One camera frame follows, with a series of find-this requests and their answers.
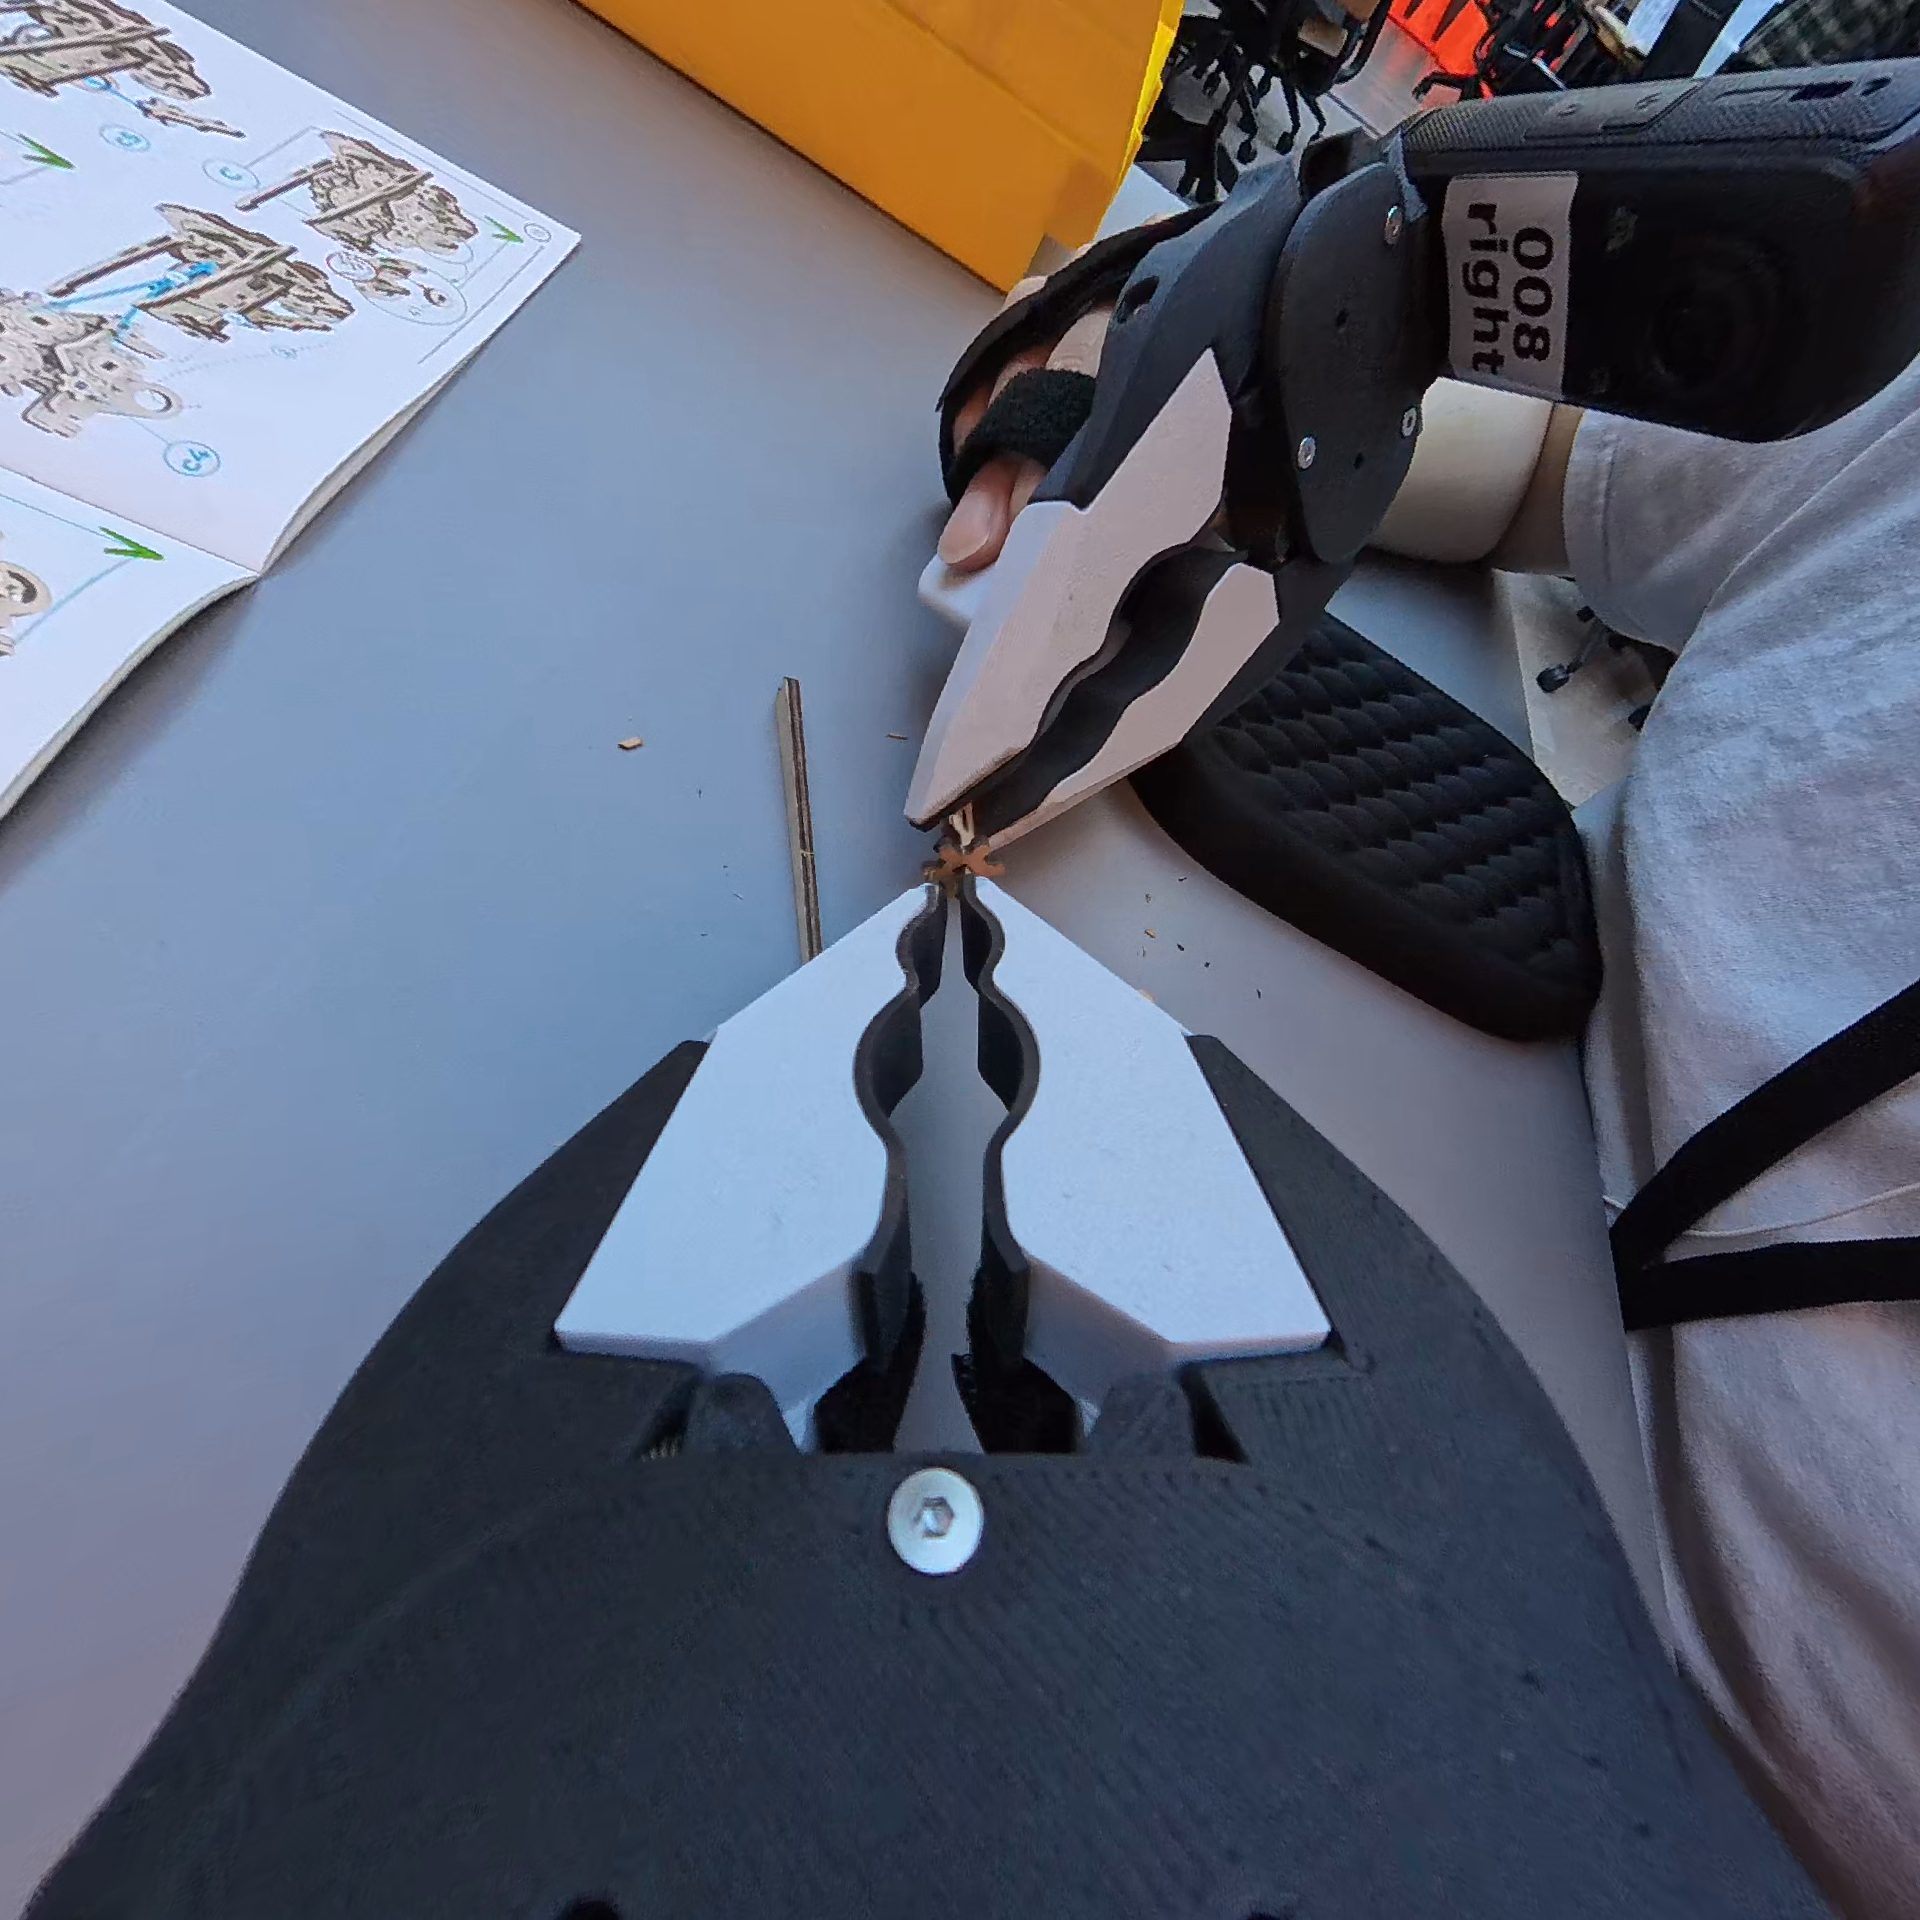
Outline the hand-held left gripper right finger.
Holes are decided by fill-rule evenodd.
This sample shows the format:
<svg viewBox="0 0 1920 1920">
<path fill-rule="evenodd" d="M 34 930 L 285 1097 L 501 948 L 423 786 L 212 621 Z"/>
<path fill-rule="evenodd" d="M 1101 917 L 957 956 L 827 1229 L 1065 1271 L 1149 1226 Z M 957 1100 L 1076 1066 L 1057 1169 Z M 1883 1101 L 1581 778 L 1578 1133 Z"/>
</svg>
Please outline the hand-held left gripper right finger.
<svg viewBox="0 0 1920 1920">
<path fill-rule="evenodd" d="M 988 1451 L 1069 1451 L 1117 1380 L 1329 1339 L 1284 1229 L 1156 1003 L 988 881 L 960 894 L 984 1162 L 960 1393 Z"/>
</svg>

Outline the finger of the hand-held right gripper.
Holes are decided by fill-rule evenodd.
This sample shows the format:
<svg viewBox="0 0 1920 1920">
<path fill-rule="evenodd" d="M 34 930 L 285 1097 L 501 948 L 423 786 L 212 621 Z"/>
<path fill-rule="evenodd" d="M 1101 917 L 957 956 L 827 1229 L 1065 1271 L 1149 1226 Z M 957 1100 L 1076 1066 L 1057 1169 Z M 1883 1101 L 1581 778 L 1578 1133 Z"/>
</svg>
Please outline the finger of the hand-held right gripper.
<svg viewBox="0 0 1920 1920">
<path fill-rule="evenodd" d="M 1036 499 L 1015 516 L 931 715 L 911 822 L 962 806 L 1037 738 L 1058 685 L 1100 651 L 1138 571 L 1213 516 L 1231 430 L 1217 362 L 1201 359 L 1090 508 Z"/>
<path fill-rule="evenodd" d="M 977 788 L 977 834 L 1011 842 L 1178 745 L 1279 629 L 1273 578 L 1236 561 L 1164 561 L 1123 596 L 1037 738 Z"/>
</svg>

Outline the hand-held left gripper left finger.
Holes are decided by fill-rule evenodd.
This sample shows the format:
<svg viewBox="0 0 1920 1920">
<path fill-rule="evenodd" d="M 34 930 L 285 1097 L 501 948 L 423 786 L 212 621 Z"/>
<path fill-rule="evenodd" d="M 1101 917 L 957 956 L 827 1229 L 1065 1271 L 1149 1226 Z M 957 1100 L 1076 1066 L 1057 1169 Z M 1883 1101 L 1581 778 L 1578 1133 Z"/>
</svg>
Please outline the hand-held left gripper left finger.
<svg viewBox="0 0 1920 1920">
<path fill-rule="evenodd" d="M 892 1116 L 944 926 L 944 894 L 912 886 L 714 1031 L 555 1321 L 564 1348 L 754 1375 L 805 1446 L 893 1446 L 923 1298 Z"/>
</svg>

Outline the person's right forearm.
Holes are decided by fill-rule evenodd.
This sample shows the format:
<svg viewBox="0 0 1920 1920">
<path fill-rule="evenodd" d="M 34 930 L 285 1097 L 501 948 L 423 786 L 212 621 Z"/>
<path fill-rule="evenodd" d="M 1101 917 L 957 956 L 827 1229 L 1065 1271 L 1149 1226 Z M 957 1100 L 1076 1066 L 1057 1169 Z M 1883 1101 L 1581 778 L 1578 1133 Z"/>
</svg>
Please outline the person's right forearm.
<svg viewBox="0 0 1920 1920">
<path fill-rule="evenodd" d="M 1579 422 L 1575 405 L 1435 379 L 1410 469 L 1372 546 L 1568 578 L 1564 494 Z"/>
</svg>

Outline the person's right hand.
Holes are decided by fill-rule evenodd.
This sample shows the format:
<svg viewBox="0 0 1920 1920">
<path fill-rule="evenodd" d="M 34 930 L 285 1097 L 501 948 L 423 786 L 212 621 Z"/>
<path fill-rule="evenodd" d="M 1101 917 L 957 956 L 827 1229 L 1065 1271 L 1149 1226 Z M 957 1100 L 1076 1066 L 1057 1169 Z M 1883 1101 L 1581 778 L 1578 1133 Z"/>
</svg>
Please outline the person's right hand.
<svg viewBox="0 0 1920 1920">
<path fill-rule="evenodd" d="M 1044 276 L 1023 279 L 973 337 L 939 399 L 939 460 L 952 514 L 948 569 L 997 561 L 1013 518 L 1092 412 L 1114 305 L 1138 260 L 1195 210 L 1121 231 Z"/>
</svg>

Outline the black honeycomb cushion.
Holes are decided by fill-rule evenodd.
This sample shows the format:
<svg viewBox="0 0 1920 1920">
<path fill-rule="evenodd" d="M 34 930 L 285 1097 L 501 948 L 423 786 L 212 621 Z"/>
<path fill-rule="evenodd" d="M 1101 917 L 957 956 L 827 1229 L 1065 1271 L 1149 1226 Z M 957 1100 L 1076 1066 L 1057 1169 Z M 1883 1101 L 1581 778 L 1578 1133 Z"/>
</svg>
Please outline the black honeycomb cushion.
<svg viewBox="0 0 1920 1920">
<path fill-rule="evenodd" d="M 1208 874 L 1431 1007 L 1505 1039 L 1588 1022 L 1600 945 L 1568 804 L 1337 618 L 1132 785 Z"/>
</svg>

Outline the long flat wooden stick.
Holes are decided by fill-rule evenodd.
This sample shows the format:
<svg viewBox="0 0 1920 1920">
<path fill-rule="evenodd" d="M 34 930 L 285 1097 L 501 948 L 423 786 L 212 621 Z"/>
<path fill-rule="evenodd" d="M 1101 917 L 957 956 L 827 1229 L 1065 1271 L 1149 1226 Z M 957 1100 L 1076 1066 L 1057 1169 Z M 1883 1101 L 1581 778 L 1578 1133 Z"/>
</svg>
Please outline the long flat wooden stick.
<svg viewBox="0 0 1920 1920">
<path fill-rule="evenodd" d="M 776 738 L 781 764 L 785 822 L 802 964 L 826 948 L 819 855 L 809 803 L 809 758 L 802 685 L 785 677 L 776 694 Z"/>
</svg>

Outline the yellow plastic bin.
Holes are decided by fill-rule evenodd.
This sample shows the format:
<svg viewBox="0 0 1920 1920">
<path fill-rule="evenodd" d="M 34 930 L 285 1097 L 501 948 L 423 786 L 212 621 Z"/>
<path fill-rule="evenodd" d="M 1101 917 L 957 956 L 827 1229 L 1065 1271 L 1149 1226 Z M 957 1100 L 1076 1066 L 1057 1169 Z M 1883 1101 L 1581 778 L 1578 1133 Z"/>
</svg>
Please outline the yellow plastic bin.
<svg viewBox="0 0 1920 1920">
<path fill-rule="evenodd" d="M 1161 91 L 1180 2 L 591 2 L 1005 290 L 1087 245 Z"/>
</svg>

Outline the assembly instruction booklet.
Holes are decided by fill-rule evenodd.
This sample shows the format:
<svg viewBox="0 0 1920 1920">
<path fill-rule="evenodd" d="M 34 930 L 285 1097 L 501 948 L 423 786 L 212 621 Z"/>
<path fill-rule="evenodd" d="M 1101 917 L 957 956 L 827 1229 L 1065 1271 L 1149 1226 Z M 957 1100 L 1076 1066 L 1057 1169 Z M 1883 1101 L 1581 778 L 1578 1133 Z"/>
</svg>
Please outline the assembly instruction booklet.
<svg viewBox="0 0 1920 1920">
<path fill-rule="evenodd" d="M 3 5 L 3 810 L 579 247 L 179 6 Z"/>
</svg>

